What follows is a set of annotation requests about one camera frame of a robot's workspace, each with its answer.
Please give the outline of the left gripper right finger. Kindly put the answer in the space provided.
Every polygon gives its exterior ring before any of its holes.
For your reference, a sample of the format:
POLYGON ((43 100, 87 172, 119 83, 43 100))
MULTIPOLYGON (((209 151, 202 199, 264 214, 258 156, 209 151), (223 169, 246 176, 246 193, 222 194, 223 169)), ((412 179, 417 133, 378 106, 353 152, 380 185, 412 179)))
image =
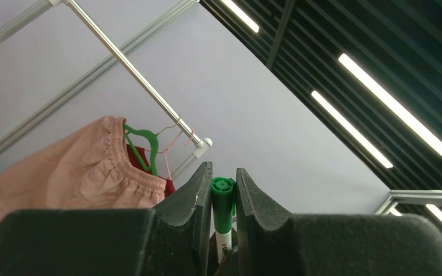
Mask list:
POLYGON ((240 275, 442 275, 442 234, 416 215, 294 214, 237 169, 240 275))

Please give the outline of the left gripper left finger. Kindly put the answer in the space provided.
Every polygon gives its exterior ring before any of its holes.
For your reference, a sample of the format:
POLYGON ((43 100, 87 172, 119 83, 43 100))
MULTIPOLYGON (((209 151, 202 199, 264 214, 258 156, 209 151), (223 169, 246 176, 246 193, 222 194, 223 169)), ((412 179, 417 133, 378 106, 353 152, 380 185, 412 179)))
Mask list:
POLYGON ((0 222, 0 275, 206 275, 212 163, 150 209, 21 210, 0 222))

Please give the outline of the green marker cap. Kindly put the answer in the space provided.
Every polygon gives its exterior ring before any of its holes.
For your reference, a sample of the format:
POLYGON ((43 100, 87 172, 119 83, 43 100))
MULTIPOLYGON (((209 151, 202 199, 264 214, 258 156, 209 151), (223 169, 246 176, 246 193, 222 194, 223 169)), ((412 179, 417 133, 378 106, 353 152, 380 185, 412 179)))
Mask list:
POLYGON ((215 231, 226 234, 231 231, 236 214, 236 182, 231 178, 215 177, 211 182, 211 201, 215 231))

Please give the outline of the whiteboard marker white body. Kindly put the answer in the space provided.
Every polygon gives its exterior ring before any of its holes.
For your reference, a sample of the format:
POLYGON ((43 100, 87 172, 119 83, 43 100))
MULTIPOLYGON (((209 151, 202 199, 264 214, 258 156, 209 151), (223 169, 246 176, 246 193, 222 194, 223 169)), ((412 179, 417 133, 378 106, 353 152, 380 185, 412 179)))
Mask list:
POLYGON ((232 231, 227 233, 215 232, 215 240, 217 260, 221 264, 227 253, 232 250, 232 231))

